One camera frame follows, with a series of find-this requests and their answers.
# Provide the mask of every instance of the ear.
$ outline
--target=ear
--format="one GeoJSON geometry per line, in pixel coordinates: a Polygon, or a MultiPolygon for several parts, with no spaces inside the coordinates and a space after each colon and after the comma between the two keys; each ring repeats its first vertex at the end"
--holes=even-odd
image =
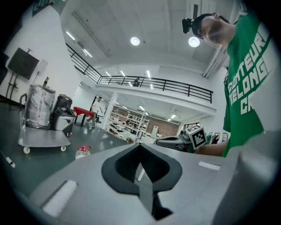
{"type": "Polygon", "coordinates": [[[218,19],[220,15],[219,15],[217,12],[214,12],[214,13],[212,14],[212,16],[213,16],[214,18],[218,19]]]}

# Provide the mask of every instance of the wheel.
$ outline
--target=wheel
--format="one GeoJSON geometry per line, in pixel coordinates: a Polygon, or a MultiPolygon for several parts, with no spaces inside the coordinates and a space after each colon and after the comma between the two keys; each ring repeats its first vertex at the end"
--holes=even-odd
{"type": "Polygon", "coordinates": [[[29,147],[23,147],[23,152],[24,152],[25,154],[30,153],[30,148],[29,148],[29,147]]]}
{"type": "Polygon", "coordinates": [[[65,146],[62,146],[62,147],[61,147],[61,151],[64,152],[65,150],[66,150],[66,147],[65,147],[65,146]]]}

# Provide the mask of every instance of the black cap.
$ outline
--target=black cap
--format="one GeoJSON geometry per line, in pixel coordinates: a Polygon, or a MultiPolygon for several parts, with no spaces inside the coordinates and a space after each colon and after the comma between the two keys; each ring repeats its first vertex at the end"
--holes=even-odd
{"type": "Polygon", "coordinates": [[[200,16],[198,16],[197,18],[195,18],[195,20],[192,22],[192,32],[193,34],[199,38],[199,39],[203,39],[202,35],[198,34],[198,30],[200,30],[202,28],[201,22],[202,20],[206,17],[206,16],[211,16],[211,13],[205,13],[202,14],[200,16]]]}

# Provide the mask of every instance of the black railing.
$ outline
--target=black railing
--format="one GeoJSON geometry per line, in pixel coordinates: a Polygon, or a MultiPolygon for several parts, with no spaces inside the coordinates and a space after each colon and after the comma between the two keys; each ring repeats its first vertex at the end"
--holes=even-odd
{"type": "Polygon", "coordinates": [[[99,83],[119,84],[133,87],[146,87],[151,89],[157,88],[161,89],[162,91],[174,91],[181,94],[186,94],[187,96],[205,99],[212,103],[212,91],[204,89],[202,87],[197,87],[195,85],[172,80],[138,76],[103,76],[99,83]]]}
{"type": "Polygon", "coordinates": [[[74,66],[81,73],[88,76],[95,83],[98,83],[102,75],[95,70],[89,63],[87,63],[76,51],[74,51],[67,43],[67,50],[69,52],[71,60],[74,62],[74,66]]]}

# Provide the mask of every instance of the person in green t-shirt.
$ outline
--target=person in green t-shirt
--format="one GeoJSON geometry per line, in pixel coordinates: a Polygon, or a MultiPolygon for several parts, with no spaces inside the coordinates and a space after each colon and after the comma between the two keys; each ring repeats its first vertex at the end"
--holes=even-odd
{"type": "Polygon", "coordinates": [[[235,25],[217,13],[202,14],[192,22],[194,35],[205,41],[223,45],[230,56],[228,74],[224,80],[226,112],[224,130],[231,133],[228,141],[205,145],[197,153],[223,156],[229,149],[243,145],[263,126],[249,102],[249,97],[279,63],[274,41],[254,13],[239,17],[235,25]]]}

